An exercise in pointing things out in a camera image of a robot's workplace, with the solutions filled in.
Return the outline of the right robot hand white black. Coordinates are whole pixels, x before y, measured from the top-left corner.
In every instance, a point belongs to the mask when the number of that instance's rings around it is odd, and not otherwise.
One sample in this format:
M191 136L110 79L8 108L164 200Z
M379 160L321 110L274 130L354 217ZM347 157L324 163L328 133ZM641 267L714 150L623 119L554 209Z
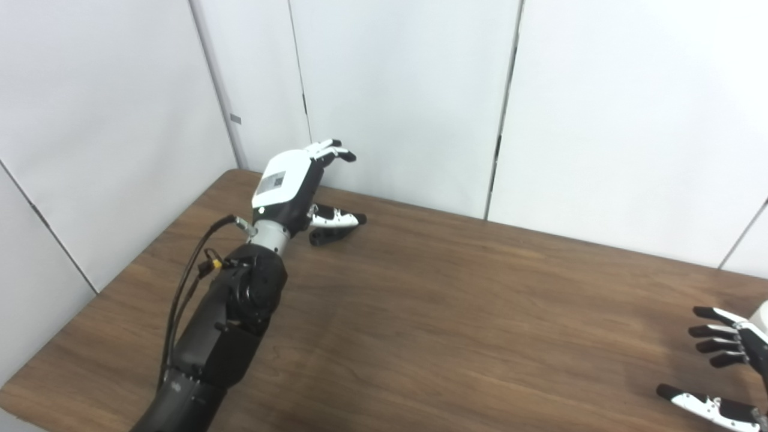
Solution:
M698 352L704 355L714 353L715 356L709 360L712 367L747 364L766 384L765 331L745 317L719 307L694 306L693 313L699 318L718 322L716 325L706 323L692 326L688 330L690 336L700 339L695 345ZM656 394L670 404L729 431L767 430L766 412L753 405L701 392L684 391L666 383L656 386Z

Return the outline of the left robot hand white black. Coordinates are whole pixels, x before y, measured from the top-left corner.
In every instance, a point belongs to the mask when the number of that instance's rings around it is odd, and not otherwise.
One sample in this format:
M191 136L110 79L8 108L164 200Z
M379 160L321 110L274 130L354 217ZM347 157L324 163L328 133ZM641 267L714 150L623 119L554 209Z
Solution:
M290 238L310 227L337 230L365 225L365 214L315 201L324 172L336 159L352 163L356 156L340 140L328 139L271 158L251 200L253 221L277 223Z

